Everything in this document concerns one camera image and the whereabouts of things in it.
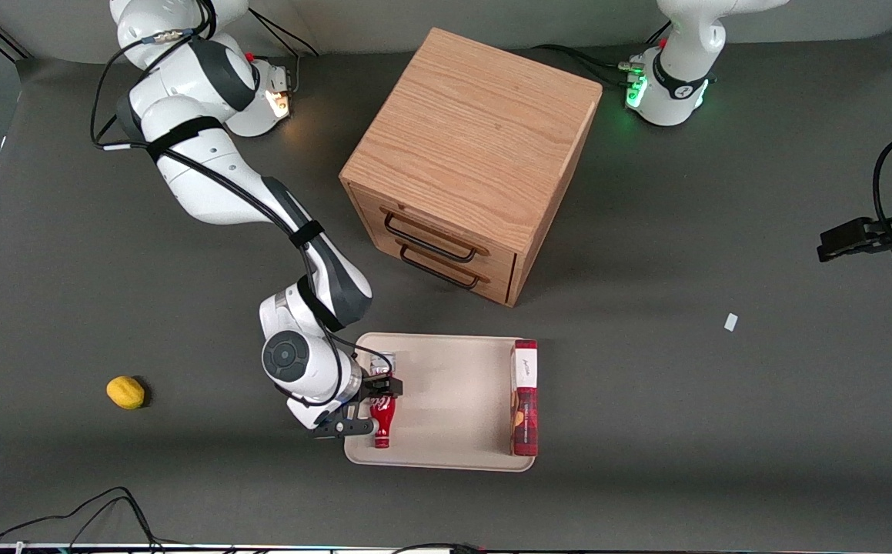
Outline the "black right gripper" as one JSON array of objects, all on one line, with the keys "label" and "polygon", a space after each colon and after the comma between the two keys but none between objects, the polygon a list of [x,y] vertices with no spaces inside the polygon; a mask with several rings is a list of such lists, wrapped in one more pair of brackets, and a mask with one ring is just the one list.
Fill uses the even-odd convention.
[{"label": "black right gripper", "polygon": [[376,420],[369,414],[369,400],[397,399],[403,395],[403,382],[390,372],[359,372],[351,379],[352,394],[325,421],[312,429],[314,439],[342,439],[374,435]]}]

